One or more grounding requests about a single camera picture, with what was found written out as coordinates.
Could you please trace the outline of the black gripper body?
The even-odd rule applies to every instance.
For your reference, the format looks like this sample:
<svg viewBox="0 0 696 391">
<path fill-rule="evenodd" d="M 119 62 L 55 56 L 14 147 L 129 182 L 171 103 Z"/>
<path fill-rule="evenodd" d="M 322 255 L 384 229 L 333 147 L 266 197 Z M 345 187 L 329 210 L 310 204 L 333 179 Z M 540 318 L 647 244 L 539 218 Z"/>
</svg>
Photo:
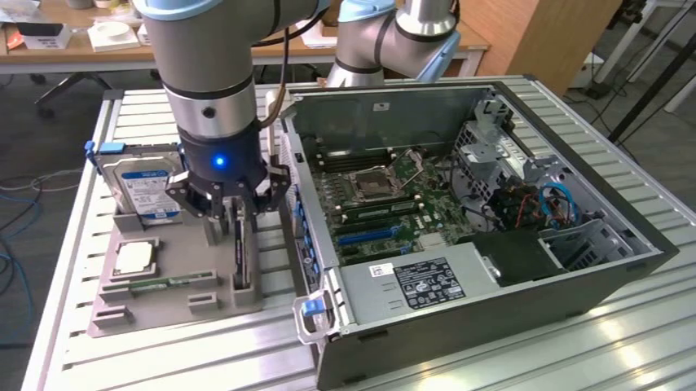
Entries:
<svg viewBox="0 0 696 391">
<path fill-rule="evenodd" d="M 213 191 L 217 183 L 223 192 L 255 190 L 267 174 L 259 133 L 259 121 L 223 138 L 199 138 L 179 128 L 190 180 L 198 189 Z"/>
</svg>

